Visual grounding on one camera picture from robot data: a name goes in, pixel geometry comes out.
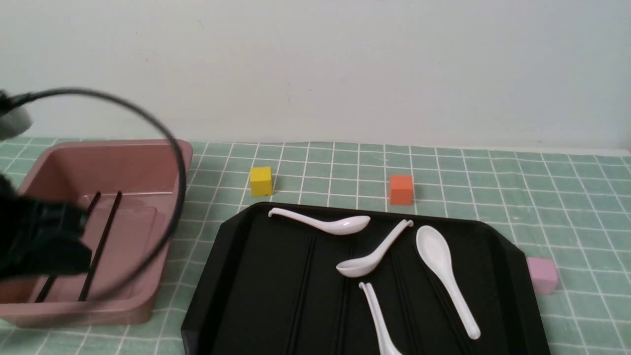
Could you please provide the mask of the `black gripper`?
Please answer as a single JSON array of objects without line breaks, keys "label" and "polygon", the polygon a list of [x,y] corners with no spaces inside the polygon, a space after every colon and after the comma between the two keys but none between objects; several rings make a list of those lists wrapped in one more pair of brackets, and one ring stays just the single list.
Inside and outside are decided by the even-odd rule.
[{"label": "black gripper", "polygon": [[89,212],[68,201],[19,195],[5,175],[0,185],[2,281],[85,274],[92,250],[81,238]]}]

